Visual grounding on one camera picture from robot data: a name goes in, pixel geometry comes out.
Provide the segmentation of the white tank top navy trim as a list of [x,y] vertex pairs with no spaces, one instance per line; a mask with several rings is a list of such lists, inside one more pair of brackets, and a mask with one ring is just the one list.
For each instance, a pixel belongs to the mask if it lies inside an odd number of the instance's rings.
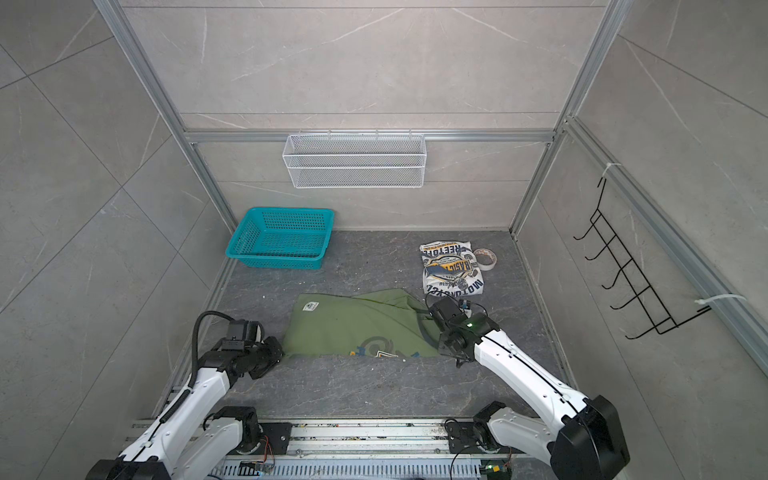
[[481,295],[485,289],[470,242],[435,241],[419,247],[426,295],[454,298]]

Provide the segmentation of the green tank top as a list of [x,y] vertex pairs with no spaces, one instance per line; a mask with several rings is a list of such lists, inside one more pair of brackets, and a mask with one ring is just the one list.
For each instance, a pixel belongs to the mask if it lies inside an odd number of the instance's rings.
[[403,289],[302,294],[282,347],[288,356],[429,358],[439,355],[439,335],[423,301]]

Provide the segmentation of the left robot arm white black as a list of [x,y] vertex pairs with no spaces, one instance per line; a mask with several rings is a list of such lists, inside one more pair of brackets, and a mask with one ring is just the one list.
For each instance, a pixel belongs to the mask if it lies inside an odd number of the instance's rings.
[[[228,329],[200,353],[200,327],[209,316],[227,321]],[[193,324],[187,384],[137,440],[116,458],[97,461],[86,477],[204,479],[231,452],[248,455],[266,449],[255,408],[214,407],[239,379],[263,377],[282,357],[280,342],[265,336],[260,322],[213,310],[201,313]]]

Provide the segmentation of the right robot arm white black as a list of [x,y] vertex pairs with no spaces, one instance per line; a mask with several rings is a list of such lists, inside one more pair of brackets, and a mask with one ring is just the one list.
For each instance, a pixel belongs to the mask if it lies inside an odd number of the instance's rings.
[[547,464],[559,479],[613,479],[630,462],[616,407],[559,380],[518,347],[487,314],[450,296],[426,295],[439,336],[422,335],[457,365],[476,362],[503,380],[535,412],[494,401],[473,418],[476,448],[510,448]]

